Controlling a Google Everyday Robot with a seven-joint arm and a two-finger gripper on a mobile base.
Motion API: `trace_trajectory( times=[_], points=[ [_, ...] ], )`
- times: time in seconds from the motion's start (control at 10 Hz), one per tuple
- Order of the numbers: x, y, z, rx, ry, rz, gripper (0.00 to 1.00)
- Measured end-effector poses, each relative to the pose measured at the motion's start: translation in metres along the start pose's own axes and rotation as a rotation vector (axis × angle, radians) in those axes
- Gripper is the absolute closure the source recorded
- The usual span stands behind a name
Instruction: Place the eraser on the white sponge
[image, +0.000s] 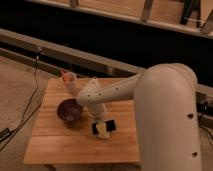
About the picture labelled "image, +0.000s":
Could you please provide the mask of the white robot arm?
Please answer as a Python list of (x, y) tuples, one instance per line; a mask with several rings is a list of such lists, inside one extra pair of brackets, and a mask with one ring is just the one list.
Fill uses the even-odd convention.
[(134, 101), (142, 171), (202, 171), (196, 90), (190, 67), (158, 64), (103, 88), (91, 79), (77, 102), (97, 117), (102, 103)]

